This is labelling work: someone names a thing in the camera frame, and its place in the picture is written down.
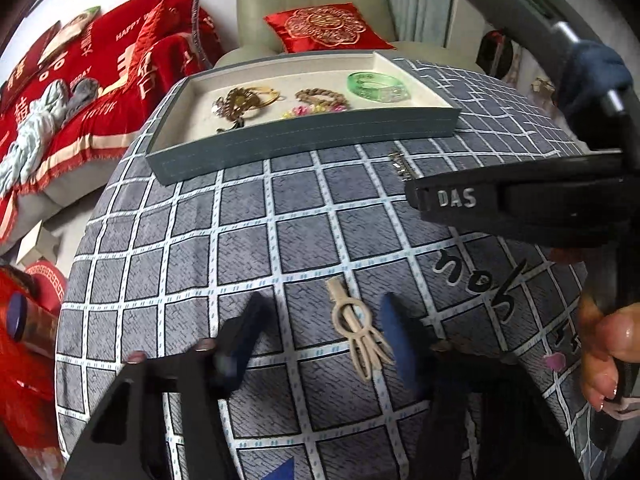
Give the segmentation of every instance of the gray plaid blanket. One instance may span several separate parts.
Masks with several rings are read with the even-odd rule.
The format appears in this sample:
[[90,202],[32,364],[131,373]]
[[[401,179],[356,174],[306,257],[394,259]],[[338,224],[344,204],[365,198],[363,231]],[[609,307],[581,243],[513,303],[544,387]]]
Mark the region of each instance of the gray plaid blanket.
[[[399,150],[415,173],[428,175],[578,148],[495,79],[405,63],[463,107],[454,137],[298,153],[163,187],[145,162],[150,135],[142,129],[95,208],[69,278],[56,356],[64,453],[131,351],[163,356],[215,336],[259,290],[274,299],[277,324],[255,349],[240,390],[220,401],[241,477],[261,479],[293,459],[296,480],[405,478],[428,403],[404,389],[393,366],[370,383],[357,378],[348,345],[331,325],[324,285],[342,276],[374,313],[392,291],[438,336],[482,354],[517,356],[586,477],[595,475],[602,454],[588,439],[575,320],[584,267],[556,266],[545,248],[422,222],[388,158]],[[462,262],[459,282],[434,272],[442,250]],[[510,290],[513,312],[492,308],[495,288],[522,260],[527,267]],[[476,269],[495,283],[480,296],[465,287]],[[556,351],[567,357],[561,372],[543,363]],[[166,398],[165,420],[180,480],[186,468],[177,395]],[[480,423],[472,398],[464,479],[476,467]]]

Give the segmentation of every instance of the beaded bracelet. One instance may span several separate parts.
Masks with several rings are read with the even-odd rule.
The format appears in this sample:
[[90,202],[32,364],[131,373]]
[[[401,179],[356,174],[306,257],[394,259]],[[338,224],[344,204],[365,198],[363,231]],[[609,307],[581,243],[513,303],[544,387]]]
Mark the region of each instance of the beaded bracelet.
[[325,114],[327,112],[345,112],[349,108],[346,105],[309,105],[309,106],[296,106],[293,107],[290,111],[284,112],[282,115],[283,119],[292,119],[294,117],[302,117],[305,115],[311,114]]
[[348,103],[347,98],[344,95],[338,94],[338,92],[333,92],[332,90],[325,90],[323,88],[308,88],[306,90],[301,90],[296,93],[296,99],[310,105],[346,106]]

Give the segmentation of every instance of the finger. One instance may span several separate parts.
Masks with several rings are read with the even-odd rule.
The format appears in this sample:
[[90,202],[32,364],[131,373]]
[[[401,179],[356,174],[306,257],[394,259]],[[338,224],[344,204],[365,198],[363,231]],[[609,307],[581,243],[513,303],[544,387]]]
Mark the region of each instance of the finger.
[[587,402],[593,406],[597,412],[601,412],[602,407],[604,406],[604,396],[591,388],[585,382],[580,385],[580,389],[582,390],[584,398],[587,399]]
[[131,365],[138,364],[144,361],[145,359],[146,359],[146,354],[142,350],[136,350],[135,352],[132,352],[131,354],[129,354],[129,357],[127,357],[127,363]]
[[213,350],[217,345],[216,339],[213,337],[204,337],[196,343],[196,350]]
[[551,249],[549,259],[556,264],[571,265],[584,260],[582,249]]
[[628,363],[640,362],[640,303],[626,306],[599,321],[596,345]]
[[610,357],[606,347],[596,338],[596,326],[604,318],[604,314],[594,303],[593,298],[583,292],[578,302],[578,333],[582,348],[590,351],[597,358],[607,361]]
[[582,354],[582,382],[588,384],[607,399],[613,399],[618,390],[618,369],[613,361],[598,359],[590,352]]

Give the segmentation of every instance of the beige tray lining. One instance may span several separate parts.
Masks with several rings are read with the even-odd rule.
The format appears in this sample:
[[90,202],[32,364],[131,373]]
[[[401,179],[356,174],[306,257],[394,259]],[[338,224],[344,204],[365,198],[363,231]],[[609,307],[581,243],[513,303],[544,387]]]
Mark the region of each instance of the beige tray lining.
[[[352,94],[347,90],[347,77],[359,71],[379,72],[400,79],[407,86],[411,98],[399,103],[385,104]],[[281,120],[283,113],[302,104],[297,101],[296,92],[305,88],[325,88],[340,92],[354,110],[383,107],[450,108],[450,105],[433,90],[377,53],[301,56],[289,59],[283,56],[214,72],[189,81],[169,112],[162,131],[152,146],[152,152],[219,135],[218,128],[231,127],[232,123],[214,115],[211,108],[219,97],[226,96],[232,88],[239,86],[267,86],[280,91],[282,95],[279,101],[266,108],[247,112],[244,115],[245,127]]]

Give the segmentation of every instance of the gray tray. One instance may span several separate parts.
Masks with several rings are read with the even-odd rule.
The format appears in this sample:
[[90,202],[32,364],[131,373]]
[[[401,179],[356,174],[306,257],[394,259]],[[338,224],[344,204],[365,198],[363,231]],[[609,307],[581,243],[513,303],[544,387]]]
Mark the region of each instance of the gray tray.
[[[167,186],[215,170],[309,150],[452,136],[459,106],[391,56],[392,52],[372,51],[289,54],[189,76],[161,104],[150,127],[153,136],[146,160],[158,181]],[[346,88],[346,77],[359,71],[401,79],[411,98],[381,104],[355,96]],[[283,98],[254,116],[249,112],[244,128],[218,134],[217,128],[229,128],[231,123],[215,117],[212,104],[239,86],[270,86],[281,91]],[[295,92],[303,88],[341,92],[352,109],[282,120],[284,111],[300,104]]]

